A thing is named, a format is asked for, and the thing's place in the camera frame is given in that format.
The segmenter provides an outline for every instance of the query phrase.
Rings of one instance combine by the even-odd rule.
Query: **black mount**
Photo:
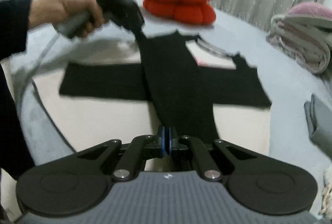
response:
[[[266,215],[309,210],[317,194],[305,170],[223,140],[203,144],[178,137],[161,126],[156,136],[137,136],[130,144],[110,140],[37,166],[21,176],[17,198],[23,212],[45,217],[79,214],[99,204],[115,184],[135,180],[146,160],[169,154],[174,171],[195,170],[205,181],[222,184],[244,207]]]

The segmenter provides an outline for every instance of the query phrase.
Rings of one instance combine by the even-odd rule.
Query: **hand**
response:
[[[29,15],[29,29],[45,23],[58,24],[66,18],[88,9],[94,25],[87,22],[80,37],[86,37],[95,28],[105,23],[103,11],[96,0],[33,0]]]

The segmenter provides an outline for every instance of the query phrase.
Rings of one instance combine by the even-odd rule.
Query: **black fabric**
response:
[[[218,139],[213,103],[179,32],[137,41],[160,122],[175,127],[180,136],[198,137],[204,143]]]
[[[151,100],[141,64],[69,63],[59,93],[76,97]]]
[[[236,70],[198,67],[185,44],[197,38],[175,32],[139,40],[142,65],[70,63],[60,94],[152,100],[163,125],[211,143],[218,138],[213,103],[270,107],[271,102],[256,68],[250,68],[240,55],[233,57]]]
[[[31,0],[0,1],[0,60],[25,51]]]
[[[0,60],[26,49],[31,0],[0,1]],[[15,180],[34,166],[0,65],[0,168]]]
[[[178,36],[185,41],[198,36]],[[267,108],[271,106],[257,76],[240,55],[232,57],[236,69],[199,67],[205,90],[214,104],[243,105]],[[151,100],[141,64],[81,65],[69,63],[60,86],[67,96]]]
[[[0,67],[0,167],[17,180],[21,174],[34,166],[20,122],[14,100]]]

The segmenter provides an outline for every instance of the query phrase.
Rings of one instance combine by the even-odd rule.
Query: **pink fabric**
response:
[[[303,2],[295,5],[287,14],[308,14],[332,19],[332,10],[316,2]]]

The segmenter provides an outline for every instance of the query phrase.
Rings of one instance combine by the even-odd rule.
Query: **handheld grip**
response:
[[[74,16],[71,16],[54,26],[56,31],[66,36],[69,39],[73,39],[77,36],[80,31],[82,31],[86,22],[90,21],[92,16],[88,10],[85,10],[81,13],[78,13]]]

